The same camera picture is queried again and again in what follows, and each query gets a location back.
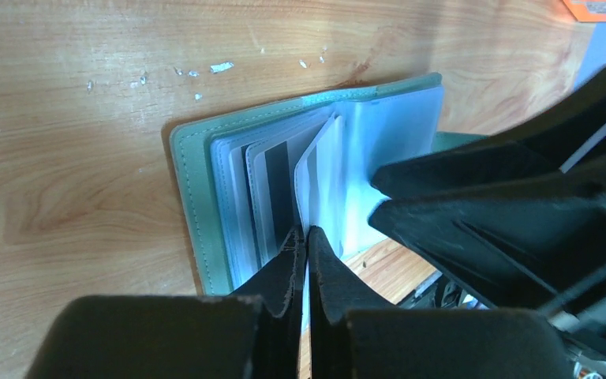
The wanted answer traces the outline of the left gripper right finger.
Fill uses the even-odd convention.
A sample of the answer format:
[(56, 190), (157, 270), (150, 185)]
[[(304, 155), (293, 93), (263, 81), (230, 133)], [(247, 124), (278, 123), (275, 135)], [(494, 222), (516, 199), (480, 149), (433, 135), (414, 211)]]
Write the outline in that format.
[(308, 236), (314, 378), (569, 378), (563, 341), (525, 310), (405, 310)]

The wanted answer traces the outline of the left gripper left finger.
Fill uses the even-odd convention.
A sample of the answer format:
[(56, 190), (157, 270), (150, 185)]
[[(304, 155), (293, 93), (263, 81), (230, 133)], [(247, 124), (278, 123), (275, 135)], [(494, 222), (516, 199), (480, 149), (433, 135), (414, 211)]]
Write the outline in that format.
[(55, 318), (30, 378), (295, 378), (307, 251), (276, 257), (224, 296), (91, 295)]

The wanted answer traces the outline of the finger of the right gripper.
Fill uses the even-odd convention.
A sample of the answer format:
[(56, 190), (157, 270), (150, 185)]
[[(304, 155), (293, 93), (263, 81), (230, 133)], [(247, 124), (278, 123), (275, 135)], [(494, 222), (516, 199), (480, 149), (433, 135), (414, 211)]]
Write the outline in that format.
[(606, 158), (386, 201), (369, 222), (490, 306), (580, 313), (606, 300)]
[(532, 178), (606, 152), (606, 66), (548, 110), (457, 148), (382, 166), (372, 186), (391, 199)]

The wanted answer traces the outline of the green card holder wallet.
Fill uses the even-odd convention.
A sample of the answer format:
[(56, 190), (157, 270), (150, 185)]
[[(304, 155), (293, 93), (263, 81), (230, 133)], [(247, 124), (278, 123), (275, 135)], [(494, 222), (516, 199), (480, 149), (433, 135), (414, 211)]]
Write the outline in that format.
[(442, 77), (430, 73), (318, 92), (174, 128), (170, 151), (203, 290), (226, 295), (272, 259), (258, 251), (245, 158), (251, 144), (303, 120), (343, 117), (346, 230), (340, 258), (347, 259), (384, 240), (367, 221), (384, 200), (369, 182), (377, 168), (476, 140), (473, 134), (437, 129), (443, 94)]

